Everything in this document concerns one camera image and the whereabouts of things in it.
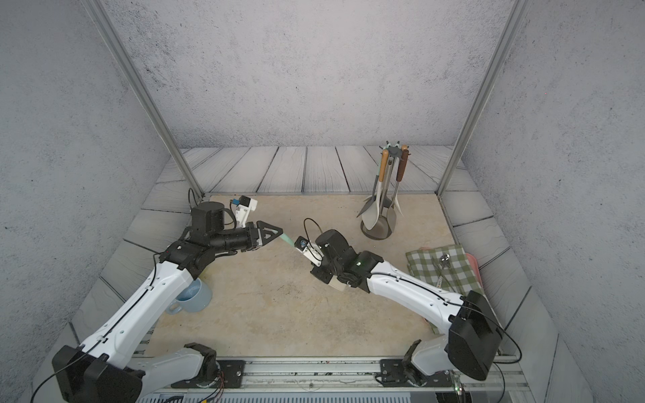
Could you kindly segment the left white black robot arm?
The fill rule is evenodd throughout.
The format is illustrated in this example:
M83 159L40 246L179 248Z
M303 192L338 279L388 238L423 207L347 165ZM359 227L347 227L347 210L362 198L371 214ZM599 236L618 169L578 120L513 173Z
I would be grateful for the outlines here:
M66 402L135 402L176 383L209 387L223 383L217 353L191 343L174 354L144 363L133 358L144 335L215 260L258 250L279 238L282 228L234 218L223 203L205 201L191 209L180 238L153 256L154 269L136 292L79 346L62 347L52 359L54 378Z

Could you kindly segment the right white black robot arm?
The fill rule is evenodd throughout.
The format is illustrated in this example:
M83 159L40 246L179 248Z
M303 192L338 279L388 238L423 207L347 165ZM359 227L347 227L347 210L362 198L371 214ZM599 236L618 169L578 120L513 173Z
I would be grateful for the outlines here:
M337 280L385 297L438 329L436 339L415 341L401 361L409 384L425 386L431 376L453 370L471 379L487 379L504 332L484 295L472 290L463 296L428 285L379 255L356 253L335 229L313 242L299 238L295 245L312 262L312 275L323 283Z

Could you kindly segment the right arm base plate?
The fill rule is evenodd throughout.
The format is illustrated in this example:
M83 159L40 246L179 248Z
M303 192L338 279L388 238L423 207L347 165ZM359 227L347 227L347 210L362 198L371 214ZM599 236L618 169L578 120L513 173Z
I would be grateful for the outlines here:
M449 388L454 385L450 372L425 375L403 359L382 359L375 381L383 387Z

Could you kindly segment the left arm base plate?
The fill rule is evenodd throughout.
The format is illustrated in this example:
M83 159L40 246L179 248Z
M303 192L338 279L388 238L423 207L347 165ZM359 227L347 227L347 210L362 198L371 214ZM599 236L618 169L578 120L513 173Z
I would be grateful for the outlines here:
M242 359L219 359L195 377L171 384L171 389L240 389L245 365L246 361Z

